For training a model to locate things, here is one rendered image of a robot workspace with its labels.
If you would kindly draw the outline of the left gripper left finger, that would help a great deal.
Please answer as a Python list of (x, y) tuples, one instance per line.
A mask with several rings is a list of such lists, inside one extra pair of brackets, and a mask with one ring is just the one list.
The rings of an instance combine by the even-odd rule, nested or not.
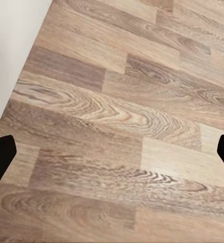
[(0, 137), (0, 180), (17, 154), (16, 143), (12, 135)]

